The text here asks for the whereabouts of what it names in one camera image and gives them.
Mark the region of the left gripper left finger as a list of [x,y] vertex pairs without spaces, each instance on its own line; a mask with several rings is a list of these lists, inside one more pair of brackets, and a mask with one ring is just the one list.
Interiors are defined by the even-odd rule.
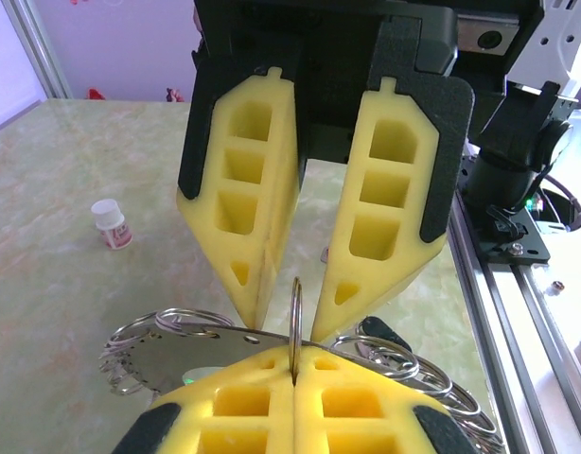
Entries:
[[294,388],[275,347],[158,397],[115,453],[292,453]]

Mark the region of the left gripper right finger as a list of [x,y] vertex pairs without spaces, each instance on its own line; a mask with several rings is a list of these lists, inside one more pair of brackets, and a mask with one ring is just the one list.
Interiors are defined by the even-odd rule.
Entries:
[[442,404],[318,347],[294,387],[296,453],[474,453]]

